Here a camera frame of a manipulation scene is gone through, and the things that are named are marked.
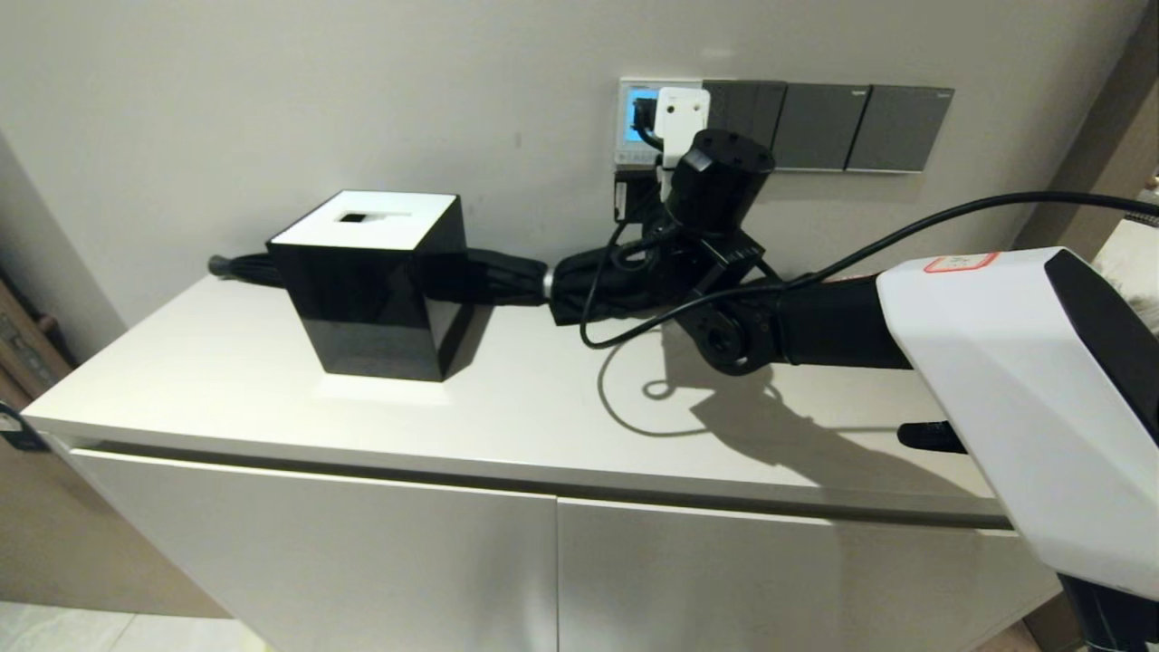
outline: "wall socket panel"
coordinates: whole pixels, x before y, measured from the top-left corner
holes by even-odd
[[[954,96],[952,88],[770,80],[620,80],[614,161],[651,167],[656,151],[632,130],[633,102],[665,86],[705,88],[708,126],[773,151],[779,171],[919,173]],[[629,206],[620,206],[621,214]]]

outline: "robotic arm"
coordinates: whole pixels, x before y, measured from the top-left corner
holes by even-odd
[[[584,318],[585,344],[613,346],[676,318],[723,374],[773,362],[913,368],[948,423],[904,426],[902,441],[974,457],[1015,529],[1059,573],[1093,650],[1159,643],[1159,339],[1064,248],[785,281],[741,229],[772,169],[771,153],[743,135],[697,133],[664,170],[671,188],[643,239],[607,250],[621,262],[643,252],[636,269],[657,302],[685,302],[605,343],[586,338]],[[1159,214],[1071,197],[1083,198]],[[753,269],[765,277],[744,283]],[[593,292],[598,280],[597,270]],[[590,303],[591,294],[585,312]]]

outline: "white top panel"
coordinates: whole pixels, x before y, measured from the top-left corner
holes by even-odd
[[[634,322],[593,323],[592,337]],[[24,415],[65,439],[178,450],[1001,514],[968,456],[897,442],[904,422],[945,419],[911,372],[774,366],[734,379],[679,328],[590,351],[546,307],[495,308],[471,365],[444,383],[331,376],[284,291],[206,278]]]
[[[410,250],[454,203],[454,195],[343,190],[286,228],[274,242]],[[343,221],[351,213],[360,221]]]

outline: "black cube box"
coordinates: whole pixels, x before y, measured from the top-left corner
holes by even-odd
[[[265,247],[327,372],[446,378],[472,314],[458,195],[343,190]]]

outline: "tile floor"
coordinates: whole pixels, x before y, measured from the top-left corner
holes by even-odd
[[[236,621],[0,602],[0,652],[250,652]]]

